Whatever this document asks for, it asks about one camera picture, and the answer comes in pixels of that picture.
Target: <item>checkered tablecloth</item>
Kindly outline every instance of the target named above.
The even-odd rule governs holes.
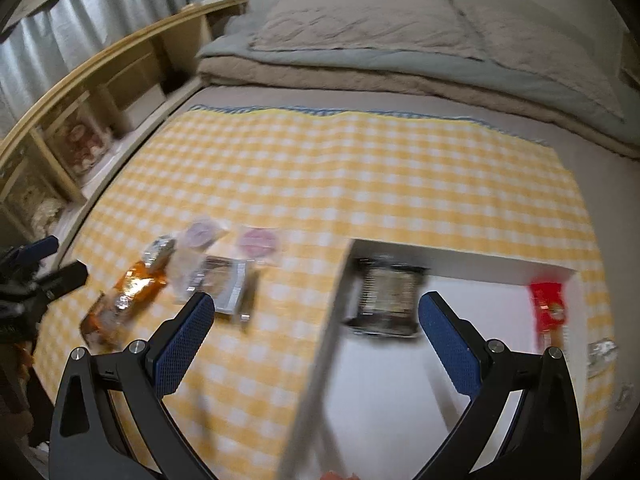
[[[54,398],[78,324],[159,235],[197,216],[279,228],[248,330],[217,320],[165,403],[223,479],[268,479],[332,303],[350,238],[501,254],[581,272],[590,341],[612,336],[602,261],[577,184],[555,152],[471,120],[338,110],[197,109],[158,131],[84,222],[67,258],[87,286],[53,304],[34,368]],[[225,239],[219,242],[221,250]],[[130,339],[173,317],[170,289]],[[598,447],[612,367],[588,381],[584,463]],[[141,455],[139,437],[133,442]]]

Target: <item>white tray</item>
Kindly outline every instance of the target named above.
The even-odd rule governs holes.
[[[587,316],[577,272],[526,260],[355,240],[279,478],[318,480],[333,470],[366,480],[411,480],[468,404],[468,397],[455,391],[422,330],[415,340],[382,339],[353,334],[342,325],[359,295],[352,259],[379,254],[429,267],[423,293],[436,290],[485,339],[501,339],[512,351],[537,352],[527,285],[535,280],[563,283],[566,353],[582,416]],[[476,468],[495,457],[519,397],[519,392],[511,393]]]

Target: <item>pillow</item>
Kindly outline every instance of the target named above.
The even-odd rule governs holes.
[[[280,0],[252,48],[376,48],[481,56],[449,0]]]
[[[462,4],[459,7],[493,61],[561,83],[622,118],[622,108],[609,79],[579,44],[506,10]]]

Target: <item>light blue curtain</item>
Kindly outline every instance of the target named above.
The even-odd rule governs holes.
[[[47,90],[106,46],[186,0],[58,0],[0,40],[0,137]]]

